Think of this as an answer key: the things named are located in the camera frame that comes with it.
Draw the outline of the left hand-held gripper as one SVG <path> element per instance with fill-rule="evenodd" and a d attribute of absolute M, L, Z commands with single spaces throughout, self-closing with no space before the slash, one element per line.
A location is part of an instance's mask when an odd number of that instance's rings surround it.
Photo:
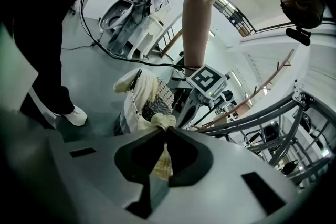
<path fill-rule="evenodd" d="M 203 65 L 189 77 L 182 77 L 180 71 L 174 70 L 168 86 L 176 95 L 180 94 L 185 102 L 177 118 L 177 127 L 186 127 L 201 105 L 213 108 L 218 104 L 227 85 L 228 76 L 209 65 Z"/>

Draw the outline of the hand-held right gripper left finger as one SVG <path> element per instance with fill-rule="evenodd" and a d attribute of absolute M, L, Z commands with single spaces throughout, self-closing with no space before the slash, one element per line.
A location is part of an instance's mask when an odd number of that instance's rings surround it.
<path fill-rule="evenodd" d="M 71 212 L 70 224 L 166 224 L 166 182 L 145 170 L 163 145 L 159 130 L 65 143 L 48 136 Z"/>

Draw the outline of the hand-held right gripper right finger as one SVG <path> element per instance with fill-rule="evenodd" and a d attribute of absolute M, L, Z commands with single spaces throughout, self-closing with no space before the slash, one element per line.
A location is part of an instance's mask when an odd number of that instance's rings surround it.
<path fill-rule="evenodd" d="M 195 185 L 170 188 L 156 209 L 158 224 L 251 224 L 267 213 L 243 179 L 256 173 L 288 204 L 297 198 L 294 184 L 254 153 L 234 143 L 183 130 L 213 154 L 209 172 Z"/>

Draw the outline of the cream shorts clothes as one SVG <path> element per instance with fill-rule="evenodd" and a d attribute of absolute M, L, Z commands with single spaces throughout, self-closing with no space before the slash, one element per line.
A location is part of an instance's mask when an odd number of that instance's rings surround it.
<path fill-rule="evenodd" d="M 164 115 L 162 113 L 157 113 L 151 118 L 151 124 L 155 127 L 163 129 L 165 132 L 168 127 L 175 127 L 176 118 L 173 115 Z M 167 143 L 164 142 L 164 149 L 159 157 L 154 169 L 154 174 L 162 180 L 168 181 L 169 178 L 173 175 L 172 161 L 167 150 Z"/>

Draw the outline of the grey metal drying rack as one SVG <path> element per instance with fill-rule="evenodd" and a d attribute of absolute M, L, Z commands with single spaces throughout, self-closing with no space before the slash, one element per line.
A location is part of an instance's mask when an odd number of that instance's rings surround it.
<path fill-rule="evenodd" d="M 298 111 L 288 134 L 284 136 L 280 135 L 277 139 L 271 140 L 269 142 L 263 142 L 261 145 L 251 145 L 247 147 L 247 149 L 255 153 L 262 152 L 263 150 L 269 150 L 275 147 L 277 150 L 272 158 L 268 161 L 268 164 L 274 167 L 278 165 L 279 162 L 287 155 L 291 147 L 298 146 L 298 148 L 301 150 L 301 153 L 309 162 L 309 165 L 304 167 L 302 171 L 292 172 L 289 174 L 288 178 L 295 184 L 299 185 L 303 180 L 312 176 L 314 176 L 315 179 L 318 179 L 320 176 L 319 171 L 330 167 L 335 160 L 334 157 L 328 155 L 313 162 L 308 155 L 307 150 L 302 147 L 296 138 L 303 113 L 306 112 L 309 108 L 313 108 L 319 112 L 326 119 L 326 125 L 332 124 L 333 127 L 336 127 L 336 112 L 334 112 L 321 100 L 305 92 L 303 88 L 296 87 L 293 93 L 284 97 L 277 103 L 241 120 L 219 126 L 213 126 L 210 124 L 209 127 L 204 126 L 197 131 L 208 136 L 219 138 L 229 138 L 230 133 L 241 132 L 243 137 L 246 137 L 244 130 L 259 126 L 259 129 L 262 132 L 263 123 L 266 123 L 275 118 L 280 120 L 285 113 L 294 108 L 297 108 Z"/>

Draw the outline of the person's left forearm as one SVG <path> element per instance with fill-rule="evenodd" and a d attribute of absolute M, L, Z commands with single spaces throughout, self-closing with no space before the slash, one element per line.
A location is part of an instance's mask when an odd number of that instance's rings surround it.
<path fill-rule="evenodd" d="M 204 63 L 214 2 L 215 0 L 184 0 L 182 38 L 186 66 L 196 68 Z"/>

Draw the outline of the wooden ladder rack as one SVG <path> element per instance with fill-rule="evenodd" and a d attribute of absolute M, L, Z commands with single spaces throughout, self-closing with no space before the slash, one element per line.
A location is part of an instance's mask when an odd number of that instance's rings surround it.
<path fill-rule="evenodd" d="M 171 39 L 171 41 L 165 46 L 165 48 L 161 52 L 161 57 L 163 58 L 167 52 L 174 46 L 174 44 L 179 40 L 182 36 L 182 29 L 178 31 L 178 33 Z"/>

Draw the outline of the white woven laundry basket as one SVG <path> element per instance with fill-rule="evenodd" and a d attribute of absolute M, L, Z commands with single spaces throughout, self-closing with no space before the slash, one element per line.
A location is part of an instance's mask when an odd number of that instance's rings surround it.
<path fill-rule="evenodd" d="M 157 114 L 162 113 L 164 115 L 173 115 L 172 103 L 174 101 L 174 94 L 168 88 L 167 83 L 161 79 L 157 79 L 159 87 L 153 102 L 147 102 L 143 108 L 142 116 L 149 120 L 151 123 L 151 118 Z"/>

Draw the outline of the person's white right shoe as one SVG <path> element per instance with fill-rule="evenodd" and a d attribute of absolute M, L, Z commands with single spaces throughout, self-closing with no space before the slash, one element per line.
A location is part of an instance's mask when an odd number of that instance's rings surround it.
<path fill-rule="evenodd" d="M 84 126 L 87 121 L 86 113 L 77 106 L 74 106 L 74 110 L 70 114 L 54 113 L 54 115 L 66 118 L 74 126 Z"/>

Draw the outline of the wooden coat stand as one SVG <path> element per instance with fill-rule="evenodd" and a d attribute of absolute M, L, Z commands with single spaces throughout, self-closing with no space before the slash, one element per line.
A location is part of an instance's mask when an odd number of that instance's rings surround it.
<path fill-rule="evenodd" d="M 192 128 L 196 128 L 197 130 L 203 130 L 203 129 L 209 128 L 210 126 L 214 125 L 218 121 L 221 121 L 222 119 L 224 119 L 224 118 L 228 117 L 229 115 L 233 114 L 234 112 L 236 112 L 242 105 L 246 104 L 248 101 L 250 101 L 252 98 L 254 98 L 261 90 L 263 90 L 264 87 L 273 80 L 273 78 L 280 72 L 280 70 L 284 66 L 290 66 L 290 64 L 287 64 L 287 62 L 288 62 L 288 60 L 290 59 L 290 57 L 292 56 L 293 53 L 294 53 L 294 49 L 291 49 L 290 52 L 288 53 L 287 57 L 277 67 L 277 70 L 258 89 L 256 89 L 253 92 L 252 95 L 249 95 L 240 104 L 236 105 L 234 108 L 232 108 L 231 110 L 229 110 L 228 112 L 226 112 L 225 114 L 223 114 L 222 116 L 220 116 L 219 118 L 217 118 L 217 119 L 215 119 L 213 121 L 210 121 L 209 123 L 207 123 L 205 125 L 202 125 L 201 127 L 196 126 L 197 123 L 199 123 L 203 118 L 207 117 L 211 113 L 211 112 L 208 112 L 200 120 L 198 120 L 194 125 L 191 125 L 191 127 Z"/>

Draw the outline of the person's black trousers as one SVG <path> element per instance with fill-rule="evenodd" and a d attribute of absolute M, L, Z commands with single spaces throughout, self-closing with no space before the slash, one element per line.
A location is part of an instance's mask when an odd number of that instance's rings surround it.
<path fill-rule="evenodd" d="M 57 7 L 48 11 L 51 22 L 43 23 L 44 1 L 25 0 L 15 7 L 14 41 L 38 72 L 33 89 L 40 101 L 51 112 L 67 115 L 75 108 L 68 89 L 61 84 L 62 20 L 67 10 Z"/>

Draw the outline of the black mezzanine railing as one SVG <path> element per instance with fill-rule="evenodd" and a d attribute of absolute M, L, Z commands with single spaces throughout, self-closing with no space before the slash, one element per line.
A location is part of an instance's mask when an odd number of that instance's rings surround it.
<path fill-rule="evenodd" d="M 229 0 L 216 0 L 213 6 L 225 16 L 225 18 L 238 30 L 242 37 L 293 26 L 293 23 L 287 22 L 270 25 L 264 28 L 255 28 L 249 19 L 240 11 L 240 9 L 233 5 Z"/>

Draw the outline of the open grey shell backpack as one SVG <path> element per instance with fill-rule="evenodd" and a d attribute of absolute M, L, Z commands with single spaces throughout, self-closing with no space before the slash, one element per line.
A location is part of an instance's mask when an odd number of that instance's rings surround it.
<path fill-rule="evenodd" d="M 116 28 L 127 19 L 135 7 L 149 8 L 152 3 L 152 0 L 117 0 L 102 16 L 99 27 L 104 31 Z"/>

